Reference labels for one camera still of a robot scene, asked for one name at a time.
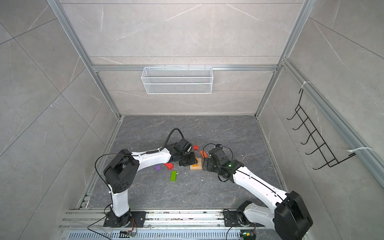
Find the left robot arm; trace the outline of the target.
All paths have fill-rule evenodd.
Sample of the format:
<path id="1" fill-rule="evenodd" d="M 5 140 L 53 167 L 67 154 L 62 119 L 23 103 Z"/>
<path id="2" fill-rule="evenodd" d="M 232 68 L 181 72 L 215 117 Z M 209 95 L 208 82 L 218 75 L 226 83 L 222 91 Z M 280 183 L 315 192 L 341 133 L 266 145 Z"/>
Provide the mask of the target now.
<path id="1" fill-rule="evenodd" d="M 97 167 L 95 171 L 108 187 L 112 204 L 106 213 L 105 226 L 123 227 L 132 220 L 129 205 L 128 188 L 134 182 L 138 171 L 160 164 L 177 162 L 182 167 L 198 163 L 194 146 L 178 128 L 171 130 L 164 144 L 155 150 L 144 152 L 130 152 L 127 149 L 113 154 L 114 158 L 104 168 L 101 174 Z"/>

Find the green wood block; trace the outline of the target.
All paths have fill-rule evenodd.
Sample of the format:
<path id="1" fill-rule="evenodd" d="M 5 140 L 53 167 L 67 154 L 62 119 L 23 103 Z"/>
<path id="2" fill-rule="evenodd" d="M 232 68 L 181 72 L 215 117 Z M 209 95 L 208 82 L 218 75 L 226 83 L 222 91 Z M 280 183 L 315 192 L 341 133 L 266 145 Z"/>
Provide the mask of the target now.
<path id="1" fill-rule="evenodd" d="M 171 178 L 170 178 L 170 181 L 171 181 L 171 182 L 175 182 L 175 181 L 176 181 L 176 177 L 177 177 L 177 171 L 172 171 L 172 172 L 171 172 Z"/>

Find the aluminium front rail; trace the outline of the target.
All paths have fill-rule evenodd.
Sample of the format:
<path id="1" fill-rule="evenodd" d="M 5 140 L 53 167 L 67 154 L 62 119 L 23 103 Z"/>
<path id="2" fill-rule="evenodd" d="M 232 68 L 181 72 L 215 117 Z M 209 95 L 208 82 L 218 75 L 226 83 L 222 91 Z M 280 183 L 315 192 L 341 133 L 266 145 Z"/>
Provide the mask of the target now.
<path id="1" fill-rule="evenodd" d="M 261 213 L 251 223 L 264 225 L 258 228 L 269 228 L 265 221 L 272 215 L 266 208 L 257 207 Z M 137 210 L 145 211 L 146 219 L 142 228 L 192 228 L 213 227 L 224 228 L 223 210 Z M 102 226 L 106 220 L 106 213 L 102 209 L 68 210 L 59 224 L 60 228 L 85 228 L 91 224 Z"/>

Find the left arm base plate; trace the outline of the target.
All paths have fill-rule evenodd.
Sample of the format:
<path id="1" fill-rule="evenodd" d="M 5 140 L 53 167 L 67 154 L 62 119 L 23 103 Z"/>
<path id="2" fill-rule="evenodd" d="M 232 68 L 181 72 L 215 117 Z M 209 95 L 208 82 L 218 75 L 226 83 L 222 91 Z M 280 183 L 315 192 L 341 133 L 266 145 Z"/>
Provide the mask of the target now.
<path id="1" fill-rule="evenodd" d="M 110 228 L 142 228 L 146 219 L 145 211 L 128 211 L 121 217 L 117 217 L 113 211 L 109 211 L 104 221 L 103 227 Z"/>

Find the red rectangular wood block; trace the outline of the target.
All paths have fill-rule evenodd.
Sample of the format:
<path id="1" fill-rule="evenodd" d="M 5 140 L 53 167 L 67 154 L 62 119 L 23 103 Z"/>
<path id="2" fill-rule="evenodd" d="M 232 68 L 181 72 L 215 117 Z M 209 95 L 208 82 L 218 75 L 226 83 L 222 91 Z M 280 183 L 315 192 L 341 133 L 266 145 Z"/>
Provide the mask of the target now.
<path id="1" fill-rule="evenodd" d="M 165 163 L 164 164 L 170 171 L 174 169 L 174 165 L 172 163 Z"/>

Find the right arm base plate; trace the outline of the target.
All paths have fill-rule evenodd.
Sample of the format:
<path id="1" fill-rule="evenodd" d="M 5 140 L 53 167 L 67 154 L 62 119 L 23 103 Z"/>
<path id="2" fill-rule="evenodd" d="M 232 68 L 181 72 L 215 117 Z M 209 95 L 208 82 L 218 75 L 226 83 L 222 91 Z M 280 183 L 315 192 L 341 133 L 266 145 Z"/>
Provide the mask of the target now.
<path id="1" fill-rule="evenodd" d="M 226 227 L 263 227 L 264 225 L 258 223 L 251 223 L 247 220 L 243 213 L 237 211 L 229 211 L 227 209 L 222 211 Z"/>

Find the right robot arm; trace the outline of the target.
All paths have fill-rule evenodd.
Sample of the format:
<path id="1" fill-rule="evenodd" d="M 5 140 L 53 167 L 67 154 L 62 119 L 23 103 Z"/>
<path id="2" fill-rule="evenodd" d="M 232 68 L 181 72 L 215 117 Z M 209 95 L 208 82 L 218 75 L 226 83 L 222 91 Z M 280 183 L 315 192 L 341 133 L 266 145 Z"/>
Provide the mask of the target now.
<path id="1" fill-rule="evenodd" d="M 298 193 L 287 193 L 270 185 L 239 161 L 221 164 L 204 158 L 203 170 L 217 173 L 221 182 L 230 181 L 243 187 L 266 205 L 261 207 L 245 201 L 237 208 L 232 226 L 259 224 L 275 230 L 283 240 L 301 240 L 313 225 L 312 217 Z"/>

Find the white zip tie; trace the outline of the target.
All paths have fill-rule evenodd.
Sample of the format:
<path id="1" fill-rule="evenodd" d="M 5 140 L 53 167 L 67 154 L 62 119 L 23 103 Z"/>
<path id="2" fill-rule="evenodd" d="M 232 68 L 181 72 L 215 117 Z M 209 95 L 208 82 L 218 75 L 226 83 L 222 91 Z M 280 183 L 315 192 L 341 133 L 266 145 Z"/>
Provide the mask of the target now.
<path id="1" fill-rule="evenodd" d="M 356 152 L 356 151 L 360 151 L 360 150 L 374 151 L 374 149 L 372 149 L 372 148 L 370 148 L 370 147 L 359 147 L 359 148 L 355 148 L 355 149 L 347 150 L 347 152 L 349 152 L 349 153 L 354 153 L 354 152 Z"/>

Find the long natural wood block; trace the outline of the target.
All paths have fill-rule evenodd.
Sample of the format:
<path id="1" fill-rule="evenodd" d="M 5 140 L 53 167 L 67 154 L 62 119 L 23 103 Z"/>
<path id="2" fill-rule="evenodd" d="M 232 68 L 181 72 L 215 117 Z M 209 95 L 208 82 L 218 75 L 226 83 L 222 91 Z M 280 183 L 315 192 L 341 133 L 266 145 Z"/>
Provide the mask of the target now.
<path id="1" fill-rule="evenodd" d="M 200 165 L 190 166 L 190 170 L 202 170 L 202 166 Z"/>

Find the orange-red wood block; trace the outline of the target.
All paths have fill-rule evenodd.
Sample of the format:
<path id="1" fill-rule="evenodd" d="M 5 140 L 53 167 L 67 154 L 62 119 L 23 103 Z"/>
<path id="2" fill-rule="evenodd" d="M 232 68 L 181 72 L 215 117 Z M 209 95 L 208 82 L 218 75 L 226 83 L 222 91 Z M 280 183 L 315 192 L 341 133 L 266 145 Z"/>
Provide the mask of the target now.
<path id="1" fill-rule="evenodd" d="M 202 158 L 208 158 L 209 157 L 208 154 L 204 150 L 201 150 L 200 154 L 201 154 Z"/>

